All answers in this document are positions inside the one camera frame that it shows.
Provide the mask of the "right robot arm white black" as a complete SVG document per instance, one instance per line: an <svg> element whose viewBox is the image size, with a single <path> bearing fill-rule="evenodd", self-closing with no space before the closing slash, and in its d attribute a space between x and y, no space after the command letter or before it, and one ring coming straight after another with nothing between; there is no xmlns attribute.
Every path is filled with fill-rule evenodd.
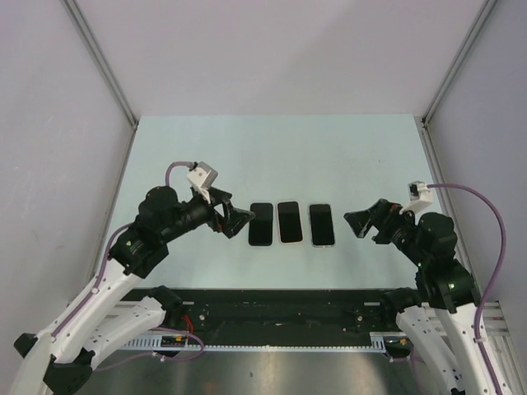
<svg viewBox="0 0 527 395"><path fill-rule="evenodd" d="M376 244L392 244L416 265L417 287L385 293L380 321L409 338L440 392L511 393L495 354L485 347L483 300L472 275L455 257L458 238L452 219L436 212L417 216L385 199L343 218L358 239L375 228Z"/></svg>

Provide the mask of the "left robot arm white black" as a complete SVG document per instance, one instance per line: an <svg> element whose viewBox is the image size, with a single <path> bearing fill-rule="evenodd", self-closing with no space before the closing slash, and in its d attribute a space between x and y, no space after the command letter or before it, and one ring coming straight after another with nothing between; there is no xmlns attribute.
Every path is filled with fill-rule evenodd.
<svg viewBox="0 0 527 395"><path fill-rule="evenodd" d="M182 301L164 286L150 290L131 312L104 319L168 256L169 242L201 225L231 239L253 219L253 212L232 205L230 193L213 187L194 191L187 202L169 186L150 190L135 220L111 235L100 270L74 301L40 332L16 339L23 362L10 392L74 394L125 342L159 326L176 327Z"/></svg>

